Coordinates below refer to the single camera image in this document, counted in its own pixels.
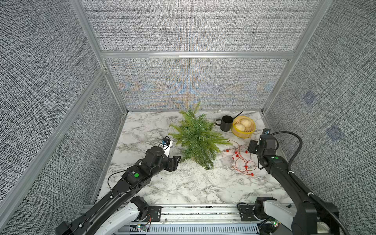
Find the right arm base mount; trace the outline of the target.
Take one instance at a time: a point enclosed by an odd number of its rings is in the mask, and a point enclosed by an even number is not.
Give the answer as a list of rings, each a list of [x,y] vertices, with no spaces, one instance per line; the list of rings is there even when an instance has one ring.
[[[237,203],[236,207],[240,213],[242,221],[265,221],[270,218],[264,211],[265,201],[276,201],[274,197],[257,197],[254,204],[248,204],[245,202]]]

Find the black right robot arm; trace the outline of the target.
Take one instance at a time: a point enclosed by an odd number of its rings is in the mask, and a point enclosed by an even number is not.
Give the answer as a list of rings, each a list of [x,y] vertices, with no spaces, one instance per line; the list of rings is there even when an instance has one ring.
[[[277,156],[278,146],[272,135],[262,134],[259,140],[250,141],[248,151],[257,156],[258,166],[280,183],[294,206],[288,208],[274,198],[259,197],[255,202],[255,217],[272,217],[294,235],[338,235],[338,208],[322,201],[297,178],[288,162]]]

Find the red string lights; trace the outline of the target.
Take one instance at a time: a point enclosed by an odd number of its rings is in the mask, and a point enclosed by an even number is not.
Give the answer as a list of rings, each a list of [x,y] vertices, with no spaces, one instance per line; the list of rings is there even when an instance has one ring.
[[[247,145],[241,145],[233,140],[228,142],[232,145],[222,151],[220,159],[222,165],[229,166],[240,174],[254,177],[257,164],[253,160],[252,154],[248,151]]]

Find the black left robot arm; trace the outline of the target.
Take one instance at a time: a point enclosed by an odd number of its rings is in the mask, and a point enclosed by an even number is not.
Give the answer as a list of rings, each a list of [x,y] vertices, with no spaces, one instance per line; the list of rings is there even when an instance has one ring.
[[[161,171],[176,171],[180,160],[180,156],[170,158],[161,147],[153,146],[146,151],[143,159],[123,171],[121,179],[91,209],[71,223],[62,222],[55,229],[55,233],[57,235],[94,235],[127,200],[131,200],[131,203],[138,206],[137,212],[145,217],[146,203],[139,196],[133,199],[134,195]]]

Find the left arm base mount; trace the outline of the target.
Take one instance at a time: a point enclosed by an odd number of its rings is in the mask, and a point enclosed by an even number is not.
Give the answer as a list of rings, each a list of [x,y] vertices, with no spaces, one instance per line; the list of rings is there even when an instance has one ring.
[[[135,204],[139,212],[136,221],[139,222],[160,222],[162,206],[150,206],[143,197],[135,196],[130,200]]]

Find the small green christmas tree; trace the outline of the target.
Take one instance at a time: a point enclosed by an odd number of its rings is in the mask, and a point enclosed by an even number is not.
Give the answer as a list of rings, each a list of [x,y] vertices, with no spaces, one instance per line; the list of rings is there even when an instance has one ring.
[[[214,160],[221,152],[219,146],[229,146],[229,140],[213,131],[215,123],[206,114],[198,115],[200,103],[194,109],[182,110],[183,119],[171,124],[169,135],[182,147],[182,161],[192,160],[206,170],[214,168]]]

